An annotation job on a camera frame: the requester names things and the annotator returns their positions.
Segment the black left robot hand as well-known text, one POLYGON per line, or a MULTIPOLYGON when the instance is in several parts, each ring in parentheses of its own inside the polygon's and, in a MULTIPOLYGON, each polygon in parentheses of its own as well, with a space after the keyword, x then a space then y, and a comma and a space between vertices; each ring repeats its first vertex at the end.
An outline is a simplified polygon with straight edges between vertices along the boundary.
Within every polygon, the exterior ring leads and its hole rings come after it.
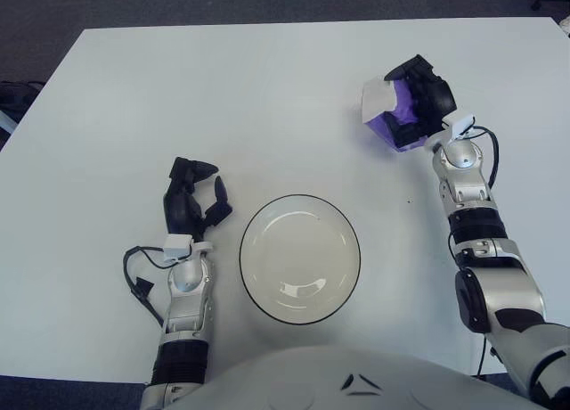
POLYGON ((189 234, 195 242, 203 242, 209 227, 219 225, 232 213, 223 179, 216 177, 216 201, 205 213, 195 200, 195 184, 217 174, 217 166, 198 160, 176 157, 170 171, 170 184, 163 198, 167 231, 189 234))

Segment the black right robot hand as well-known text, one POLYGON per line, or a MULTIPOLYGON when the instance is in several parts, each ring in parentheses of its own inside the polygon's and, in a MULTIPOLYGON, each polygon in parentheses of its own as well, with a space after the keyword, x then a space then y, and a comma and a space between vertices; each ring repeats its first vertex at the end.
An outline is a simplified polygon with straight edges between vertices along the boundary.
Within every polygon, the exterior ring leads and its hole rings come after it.
POLYGON ((447 82, 419 54, 389 71, 384 81, 395 90, 396 107, 383 117, 398 150, 440 132, 443 117, 457 109, 447 82))

